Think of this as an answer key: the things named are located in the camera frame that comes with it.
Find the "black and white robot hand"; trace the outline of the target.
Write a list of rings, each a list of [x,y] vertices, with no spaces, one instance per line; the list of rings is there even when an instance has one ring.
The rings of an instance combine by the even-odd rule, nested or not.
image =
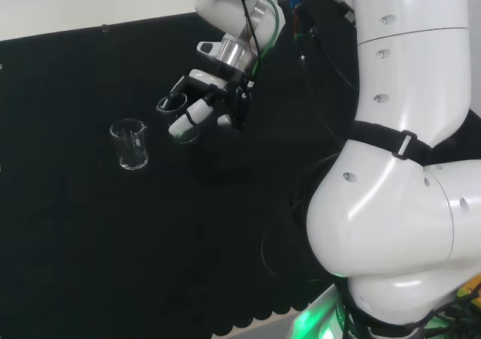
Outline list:
[[[195,141],[209,122],[223,128],[244,130],[252,90],[244,79],[228,82],[205,71],[193,69],[182,76],[156,105],[178,143]]]

